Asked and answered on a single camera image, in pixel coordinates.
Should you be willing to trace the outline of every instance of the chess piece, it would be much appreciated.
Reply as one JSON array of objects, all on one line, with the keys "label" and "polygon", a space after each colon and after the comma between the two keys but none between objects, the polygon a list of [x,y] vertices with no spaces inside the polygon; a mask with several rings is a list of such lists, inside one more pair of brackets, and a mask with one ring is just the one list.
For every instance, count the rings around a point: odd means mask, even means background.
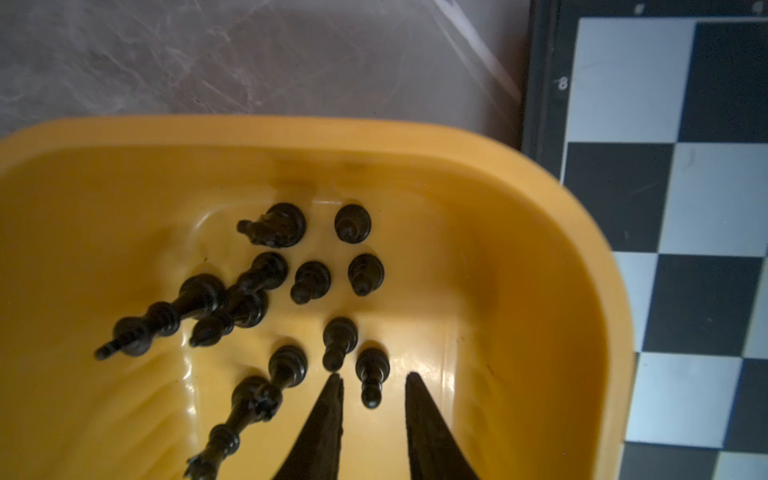
[{"label": "chess piece", "polygon": [[210,430],[208,443],[198,455],[187,460],[185,478],[192,480],[215,480],[221,462],[237,452],[240,434],[250,424],[263,419],[259,408],[259,397],[269,381],[261,376],[250,376],[240,382],[232,392],[232,410],[225,423]]},{"label": "chess piece", "polygon": [[261,322],[269,304],[266,292],[244,293],[237,286],[227,290],[224,304],[209,316],[197,321],[190,337],[190,346],[216,345],[235,326],[250,328]]},{"label": "chess piece", "polygon": [[358,255],[349,264],[347,276],[357,296],[366,296],[378,289],[384,281],[384,266],[375,255]]},{"label": "chess piece", "polygon": [[333,226],[342,242],[360,243],[371,233],[371,216],[360,205],[346,205],[336,214]]},{"label": "chess piece", "polygon": [[237,222],[237,231],[246,235],[253,245],[269,248],[292,247],[306,232],[306,219],[292,204],[273,205],[259,220]]},{"label": "chess piece", "polygon": [[299,385],[306,376],[306,355],[299,347],[280,347],[270,358],[270,377],[250,376],[232,393],[232,411],[208,435],[199,454],[187,460],[185,478],[214,480],[224,459],[240,447],[240,434],[250,424],[269,422],[283,403],[283,390]]},{"label": "chess piece", "polygon": [[297,305],[318,299],[331,287],[331,272],[321,262],[306,262],[296,271],[296,283],[290,289],[290,297]]},{"label": "chess piece", "polygon": [[156,302],[142,317],[125,317],[114,325],[113,339],[94,352],[105,360],[122,351],[128,356],[144,355],[155,336],[171,336],[181,320],[210,315],[224,300],[224,284],[213,275],[192,276],[181,284],[179,297],[171,303]]},{"label": "chess piece", "polygon": [[260,253],[247,272],[237,277],[237,288],[244,293],[274,290],[288,278],[288,263],[275,252]]},{"label": "chess piece", "polygon": [[377,348],[365,349],[355,364],[357,378],[362,382],[362,404],[374,409],[382,402],[383,383],[389,376],[389,360],[386,353]]},{"label": "chess piece", "polygon": [[326,344],[323,366],[331,373],[337,372],[346,354],[357,346],[357,327],[350,319],[335,318],[323,330],[323,342]]}]

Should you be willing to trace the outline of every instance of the yellow plastic tray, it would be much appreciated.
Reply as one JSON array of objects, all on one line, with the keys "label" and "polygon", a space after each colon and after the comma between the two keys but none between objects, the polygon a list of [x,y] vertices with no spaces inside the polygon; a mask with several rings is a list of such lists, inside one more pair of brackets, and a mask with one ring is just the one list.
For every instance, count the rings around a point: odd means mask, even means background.
[{"label": "yellow plastic tray", "polygon": [[[354,200],[368,240],[336,239]],[[235,231],[289,201],[308,231],[292,272],[333,285],[306,306],[291,282],[252,329],[191,349],[182,332],[140,358],[93,359],[122,316],[172,300],[189,275],[231,283],[263,248]],[[634,357],[623,283],[584,208],[540,167],[446,127],[270,117],[66,120],[0,143],[0,463],[6,478],[180,478],[232,388],[294,339],[310,360],[278,415],[249,427],[223,480],[271,478],[327,379],[322,331],[354,319],[392,373],[366,410],[346,382],[341,478],[409,478],[404,382],[419,372],[481,478],[614,480]],[[354,296],[346,268],[386,279]]]}]

